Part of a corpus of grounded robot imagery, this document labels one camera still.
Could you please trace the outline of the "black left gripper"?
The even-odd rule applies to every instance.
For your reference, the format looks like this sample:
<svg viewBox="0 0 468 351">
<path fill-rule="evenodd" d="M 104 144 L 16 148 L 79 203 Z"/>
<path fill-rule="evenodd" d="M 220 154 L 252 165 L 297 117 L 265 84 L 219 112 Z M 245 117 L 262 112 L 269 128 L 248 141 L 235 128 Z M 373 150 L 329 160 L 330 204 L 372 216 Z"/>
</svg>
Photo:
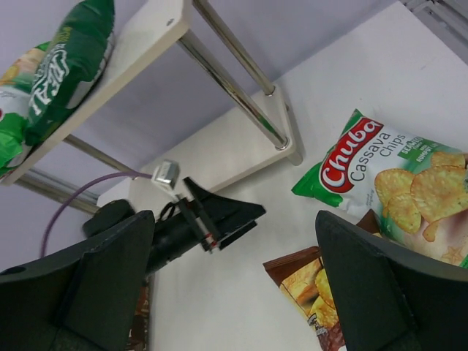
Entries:
<svg viewBox="0 0 468 351">
<path fill-rule="evenodd" d="M 222 197 L 190 177 L 183 179 L 192 201 L 168 203 L 155 223 L 146 273 L 153 274 L 195 246 L 223 250 L 253 229 L 266 214 L 262 205 Z"/>
</svg>

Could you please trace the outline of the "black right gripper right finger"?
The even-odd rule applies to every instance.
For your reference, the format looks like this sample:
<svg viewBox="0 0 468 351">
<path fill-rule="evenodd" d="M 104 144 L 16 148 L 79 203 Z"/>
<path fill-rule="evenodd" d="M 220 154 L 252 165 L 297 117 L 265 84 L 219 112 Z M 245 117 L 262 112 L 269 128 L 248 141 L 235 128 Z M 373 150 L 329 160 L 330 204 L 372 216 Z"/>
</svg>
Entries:
<svg viewBox="0 0 468 351">
<path fill-rule="evenodd" d="M 315 232 L 348 350 L 466 350 L 467 270 L 319 211 Z"/>
</svg>

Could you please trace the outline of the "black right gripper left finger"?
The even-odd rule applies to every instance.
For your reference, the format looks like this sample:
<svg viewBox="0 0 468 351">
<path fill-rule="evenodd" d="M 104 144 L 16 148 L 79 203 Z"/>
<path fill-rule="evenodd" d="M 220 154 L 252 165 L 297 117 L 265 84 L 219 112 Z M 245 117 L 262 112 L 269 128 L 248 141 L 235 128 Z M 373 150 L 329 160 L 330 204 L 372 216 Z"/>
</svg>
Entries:
<svg viewBox="0 0 468 351">
<path fill-rule="evenodd" d="M 2 350 L 124 350 L 154 215 L 1 272 Z"/>
</svg>

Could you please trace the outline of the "brown Chuba cassava chips bag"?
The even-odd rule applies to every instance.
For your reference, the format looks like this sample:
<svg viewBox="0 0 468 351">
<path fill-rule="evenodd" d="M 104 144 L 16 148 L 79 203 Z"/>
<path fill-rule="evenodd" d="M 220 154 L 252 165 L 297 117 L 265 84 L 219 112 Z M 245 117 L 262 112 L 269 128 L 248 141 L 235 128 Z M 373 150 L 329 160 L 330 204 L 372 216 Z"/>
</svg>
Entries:
<svg viewBox="0 0 468 351">
<path fill-rule="evenodd" d="M 345 350 L 346 343 L 324 260 L 318 246 L 270 260 L 265 272 L 314 331 L 322 350 Z"/>
</svg>

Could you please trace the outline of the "green Chuba seaweed chips bag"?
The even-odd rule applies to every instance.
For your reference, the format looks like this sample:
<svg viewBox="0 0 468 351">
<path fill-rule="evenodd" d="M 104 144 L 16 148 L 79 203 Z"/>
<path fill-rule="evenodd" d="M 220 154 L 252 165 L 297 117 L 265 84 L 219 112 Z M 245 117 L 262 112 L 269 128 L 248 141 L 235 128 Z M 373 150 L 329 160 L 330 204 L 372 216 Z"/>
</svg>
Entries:
<svg viewBox="0 0 468 351">
<path fill-rule="evenodd" d="M 467 267 L 467 153 L 456 148 L 354 110 L 292 193 L 359 218 L 372 211 L 384 237 Z"/>
</svg>

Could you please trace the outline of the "dark green Real chips bag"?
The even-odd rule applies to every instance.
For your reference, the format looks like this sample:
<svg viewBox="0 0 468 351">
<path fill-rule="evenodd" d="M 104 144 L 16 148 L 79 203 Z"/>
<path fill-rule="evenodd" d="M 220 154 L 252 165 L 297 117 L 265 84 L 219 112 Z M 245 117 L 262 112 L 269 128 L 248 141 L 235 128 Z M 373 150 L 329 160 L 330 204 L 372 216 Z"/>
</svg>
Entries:
<svg viewBox="0 0 468 351">
<path fill-rule="evenodd" d="M 61 22 L 34 76 L 25 144 L 44 142 L 78 108 L 114 47 L 113 1 L 81 1 Z"/>
</svg>

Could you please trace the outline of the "green Chuba cassava chips bag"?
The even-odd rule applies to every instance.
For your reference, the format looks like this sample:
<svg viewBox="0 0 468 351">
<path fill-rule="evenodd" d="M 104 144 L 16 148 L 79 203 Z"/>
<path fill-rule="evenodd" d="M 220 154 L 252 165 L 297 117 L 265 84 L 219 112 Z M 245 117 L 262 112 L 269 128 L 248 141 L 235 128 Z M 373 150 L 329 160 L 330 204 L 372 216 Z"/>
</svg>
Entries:
<svg viewBox="0 0 468 351">
<path fill-rule="evenodd" d="M 21 165 L 31 152 L 25 143 L 29 99 L 34 74 L 48 46 L 44 42 L 28 50 L 1 77 L 1 176 Z"/>
</svg>

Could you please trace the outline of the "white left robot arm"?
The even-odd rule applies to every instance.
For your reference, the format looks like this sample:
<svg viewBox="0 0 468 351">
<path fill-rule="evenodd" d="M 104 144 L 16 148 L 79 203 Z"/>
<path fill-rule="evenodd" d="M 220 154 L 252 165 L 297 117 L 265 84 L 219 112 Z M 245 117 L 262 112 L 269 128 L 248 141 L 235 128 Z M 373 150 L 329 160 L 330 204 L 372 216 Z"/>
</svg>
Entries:
<svg viewBox="0 0 468 351">
<path fill-rule="evenodd" d="M 256 226 L 262 205 L 215 195 L 190 177 L 192 196 L 177 196 L 161 210 L 137 213 L 128 200 L 114 200 L 83 225 L 100 244 L 83 255 L 85 273 L 98 279 L 151 275 L 196 246 L 223 250 Z"/>
</svg>

